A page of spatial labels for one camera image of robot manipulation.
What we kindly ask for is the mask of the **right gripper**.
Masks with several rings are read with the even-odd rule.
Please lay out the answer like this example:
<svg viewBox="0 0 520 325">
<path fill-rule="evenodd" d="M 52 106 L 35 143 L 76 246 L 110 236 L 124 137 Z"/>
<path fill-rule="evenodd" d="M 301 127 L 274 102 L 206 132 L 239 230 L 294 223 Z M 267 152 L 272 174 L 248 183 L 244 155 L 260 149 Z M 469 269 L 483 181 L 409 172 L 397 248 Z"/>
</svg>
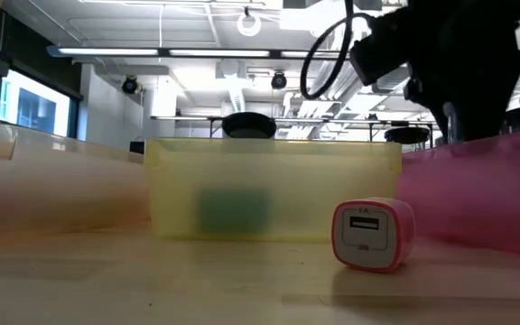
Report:
<svg viewBox="0 0 520 325">
<path fill-rule="evenodd" d="M 520 76 L 520 8 L 449 8 L 415 22 L 405 98 L 427 107 L 448 142 L 445 102 L 458 109 L 464 141 L 499 135 Z"/>
</svg>

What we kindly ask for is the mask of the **red white USB charger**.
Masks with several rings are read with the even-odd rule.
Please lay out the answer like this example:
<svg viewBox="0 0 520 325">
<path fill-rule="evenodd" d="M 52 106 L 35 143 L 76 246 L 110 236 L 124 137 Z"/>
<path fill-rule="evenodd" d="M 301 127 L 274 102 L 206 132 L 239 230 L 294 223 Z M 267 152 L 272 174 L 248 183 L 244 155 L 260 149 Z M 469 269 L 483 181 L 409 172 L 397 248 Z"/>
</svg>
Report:
<svg viewBox="0 0 520 325">
<path fill-rule="evenodd" d="M 401 200 L 349 200 L 334 210 L 333 255 L 350 268 L 390 273 L 408 259 L 414 239 L 413 209 Z"/>
</svg>

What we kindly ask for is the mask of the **teal rectangular item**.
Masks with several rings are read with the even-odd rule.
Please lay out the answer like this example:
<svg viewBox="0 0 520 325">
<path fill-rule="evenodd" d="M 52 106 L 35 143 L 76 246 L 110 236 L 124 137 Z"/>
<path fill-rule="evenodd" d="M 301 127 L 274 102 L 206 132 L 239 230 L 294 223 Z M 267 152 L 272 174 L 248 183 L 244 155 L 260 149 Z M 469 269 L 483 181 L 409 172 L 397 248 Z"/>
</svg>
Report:
<svg viewBox="0 0 520 325">
<path fill-rule="evenodd" d="M 263 232 L 270 219 L 272 196 L 264 189 L 207 188 L 197 200 L 200 232 L 241 235 Z"/>
</svg>

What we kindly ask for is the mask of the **red translucent plastic bin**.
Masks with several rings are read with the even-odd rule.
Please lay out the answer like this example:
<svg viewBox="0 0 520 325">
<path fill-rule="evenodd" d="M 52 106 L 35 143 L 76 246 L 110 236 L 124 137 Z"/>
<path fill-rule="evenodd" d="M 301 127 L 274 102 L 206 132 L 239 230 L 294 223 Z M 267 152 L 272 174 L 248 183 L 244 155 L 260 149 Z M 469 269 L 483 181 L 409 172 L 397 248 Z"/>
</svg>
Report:
<svg viewBox="0 0 520 325">
<path fill-rule="evenodd" d="M 396 197 L 419 237 L 520 255 L 520 132 L 404 154 Z"/>
</svg>

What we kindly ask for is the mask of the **white ceiling pipes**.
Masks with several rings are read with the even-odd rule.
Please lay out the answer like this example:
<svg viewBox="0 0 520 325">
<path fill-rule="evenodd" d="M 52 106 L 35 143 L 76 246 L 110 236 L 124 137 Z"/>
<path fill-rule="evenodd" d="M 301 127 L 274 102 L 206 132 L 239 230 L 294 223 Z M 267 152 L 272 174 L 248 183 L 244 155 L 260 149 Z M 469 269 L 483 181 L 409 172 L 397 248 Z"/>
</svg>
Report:
<svg viewBox="0 0 520 325">
<path fill-rule="evenodd" d="M 292 139 L 335 138 L 350 128 L 349 120 L 375 119 L 387 100 L 365 87 L 346 62 L 330 88 L 317 99 L 306 100 L 300 80 L 293 80 L 284 97 L 283 116 L 291 120 L 278 126 L 278 135 Z"/>
</svg>

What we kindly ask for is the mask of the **yellow translucent plastic bin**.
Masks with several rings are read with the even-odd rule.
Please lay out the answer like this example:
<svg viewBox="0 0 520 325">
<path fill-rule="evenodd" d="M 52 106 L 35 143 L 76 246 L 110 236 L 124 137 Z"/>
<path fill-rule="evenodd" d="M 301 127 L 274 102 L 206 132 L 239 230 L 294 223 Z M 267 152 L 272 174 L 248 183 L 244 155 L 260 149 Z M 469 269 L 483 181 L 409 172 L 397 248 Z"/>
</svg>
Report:
<svg viewBox="0 0 520 325">
<path fill-rule="evenodd" d="M 144 165 L 153 232 L 174 239 L 327 241 L 340 203 L 395 196 L 402 158 L 396 143 L 152 138 Z M 241 235 L 200 232 L 196 204 L 207 188 L 269 191 L 267 228 Z"/>
</svg>

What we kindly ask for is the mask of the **long ceiling light bar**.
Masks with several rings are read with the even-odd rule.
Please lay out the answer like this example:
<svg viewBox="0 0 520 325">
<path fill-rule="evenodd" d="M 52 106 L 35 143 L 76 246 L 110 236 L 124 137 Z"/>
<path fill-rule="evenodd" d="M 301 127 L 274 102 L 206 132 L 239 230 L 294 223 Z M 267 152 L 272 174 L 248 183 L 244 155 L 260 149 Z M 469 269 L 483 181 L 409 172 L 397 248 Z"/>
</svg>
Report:
<svg viewBox="0 0 520 325">
<path fill-rule="evenodd" d="M 54 58 L 304 60 L 307 50 L 48 46 Z"/>
</svg>

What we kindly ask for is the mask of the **room window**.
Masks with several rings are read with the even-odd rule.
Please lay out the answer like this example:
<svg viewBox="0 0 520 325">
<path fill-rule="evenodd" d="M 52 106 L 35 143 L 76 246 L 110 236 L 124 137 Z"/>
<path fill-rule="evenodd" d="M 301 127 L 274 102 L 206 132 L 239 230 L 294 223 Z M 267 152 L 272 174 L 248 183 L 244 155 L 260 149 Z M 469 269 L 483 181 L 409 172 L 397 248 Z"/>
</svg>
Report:
<svg viewBox="0 0 520 325">
<path fill-rule="evenodd" d="M 21 72 L 0 76 L 0 122 L 45 133 L 72 136 L 76 101 Z"/>
</svg>

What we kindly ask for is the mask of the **orange translucent plastic bin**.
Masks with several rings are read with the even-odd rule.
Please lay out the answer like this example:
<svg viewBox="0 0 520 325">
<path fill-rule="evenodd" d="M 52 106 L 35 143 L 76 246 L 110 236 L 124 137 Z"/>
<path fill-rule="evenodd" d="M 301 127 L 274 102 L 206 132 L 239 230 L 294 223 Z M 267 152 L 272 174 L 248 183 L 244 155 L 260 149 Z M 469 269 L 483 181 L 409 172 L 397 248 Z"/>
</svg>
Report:
<svg viewBox="0 0 520 325">
<path fill-rule="evenodd" d="M 0 237 L 143 221 L 139 153 L 0 124 Z"/>
</svg>

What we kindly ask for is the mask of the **silver ventilation duct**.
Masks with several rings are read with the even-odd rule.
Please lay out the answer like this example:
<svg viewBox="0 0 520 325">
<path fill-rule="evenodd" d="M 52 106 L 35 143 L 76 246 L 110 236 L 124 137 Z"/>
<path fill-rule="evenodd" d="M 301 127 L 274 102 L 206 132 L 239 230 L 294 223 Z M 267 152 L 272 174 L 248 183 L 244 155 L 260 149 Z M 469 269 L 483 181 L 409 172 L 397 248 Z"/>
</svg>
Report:
<svg viewBox="0 0 520 325">
<path fill-rule="evenodd" d="M 401 66 L 379 78 L 370 87 L 374 95 L 403 98 L 410 77 L 410 70 Z"/>
</svg>

